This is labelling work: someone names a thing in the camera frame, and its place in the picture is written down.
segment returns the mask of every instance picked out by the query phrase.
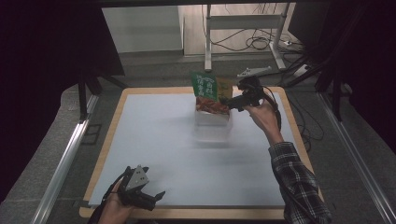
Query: gray floor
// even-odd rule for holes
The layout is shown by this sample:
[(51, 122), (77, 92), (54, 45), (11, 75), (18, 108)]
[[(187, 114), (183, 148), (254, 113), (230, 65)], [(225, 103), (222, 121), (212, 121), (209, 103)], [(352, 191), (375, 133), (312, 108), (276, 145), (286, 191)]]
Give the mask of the gray floor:
[[(178, 53), (122, 54), (126, 73), (119, 80), (132, 87), (190, 86), (190, 71), (204, 71), (203, 57), (183, 57)], [(218, 56), (213, 62), (213, 74), (234, 78), (247, 67), (275, 67), (271, 55)], [(273, 86), (280, 75), (262, 77), (262, 84)], [(100, 80), (104, 90), (99, 97), (90, 126), (101, 127), (98, 138), (86, 135), (83, 139), (70, 172), (50, 213), (47, 223), (86, 223), (78, 209), (84, 204), (85, 194), (97, 156), (104, 142), (121, 89)], [(311, 136), (308, 155), (314, 167), (326, 204), (332, 211), (333, 223), (386, 223), (380, 216), (371, 195), (367, 191), (347, 149), (331, 120), (326, 115), (313, 85), (312, 77), (294, 88), (287, 89), (298, 124), (305, 123)], [(385, 191), (390, 204), (395, 207), (396, 156), (359, 116), (342, 99), (341, 113), (356, 147), (373, 173), (379, 186)], [(47, 188), (63, 153), (78, 123), (78, 91), (74, 86), (64, 92), (58, 116), (43, 139), (35, 156), (28, 164), (17, 184), (0, 206), (0, 223), (27, 223), (33, 218), (35, 210)]]

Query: table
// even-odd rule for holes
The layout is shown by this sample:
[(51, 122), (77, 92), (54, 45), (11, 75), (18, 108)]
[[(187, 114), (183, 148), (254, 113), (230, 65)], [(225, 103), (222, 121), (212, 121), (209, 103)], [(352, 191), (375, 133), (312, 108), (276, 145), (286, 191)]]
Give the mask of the table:
[[(295, 140), (295, 144), (299, 150), (300, 157), (306, 167), (313, 172), (311, 163), (306, 154), (303, 140), (299, 134), (297, 124), (294, 116), (291, 113), (291, 108), (287, 100), (286, 93), (282, 88), (272, 87), (271, 91), (277, 92), (284, 106), (286, 116), (290, 122), (290, 128), (292, 135)], [(113, 120), (111, 121), (109, 130), (106, 135), (106, 140), (103, 144), (100, 156), (96, 163), (95, 169), (92, 174), (92, 178), (89, 186), (87, 187), (84, 201), (88, 201), (91, 196), (93, 189), (99, 179), (99, 176), (103, 170), (106, 156), (109, 153), (110, 146), (112, 144), (115, 131), (117, 129), (120, 117), (123, 111), (124, 104), (129, 94), (170, 94), (170, 93), (193, 93), (192, 87), (177, 87), (177, 88), (130, 88), (123, 91), (114, 114)], [(90, 217), (93, 209), (87, 207), (80, 207), (79, 213), (82, 217)], [(132, 213), (133, 218), (199, 218), (199, 219), (283, 219), (283, 207), (275, 208), (183, 208), (183, 207), (170, 207), (170, 206), (157, 206), (152, 212), (135, 209)]]

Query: plaid shirt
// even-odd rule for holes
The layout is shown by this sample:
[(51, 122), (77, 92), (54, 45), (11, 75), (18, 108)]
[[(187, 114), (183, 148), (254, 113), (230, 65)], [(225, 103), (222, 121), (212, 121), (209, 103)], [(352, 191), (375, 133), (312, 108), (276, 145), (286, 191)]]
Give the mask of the plaid shirt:
[[(278, 143), (269, 148), (274, 175), (280, 186), (284, 186), (299, 204), (307, 210), (317, 223), (330, 223), (332, 215), (318, 196), (317, 180), (301, 162), (293, 143)], [(311, 223), (305, 212), (280, 188), (285, 201), (285, 219), (289, 223)]]

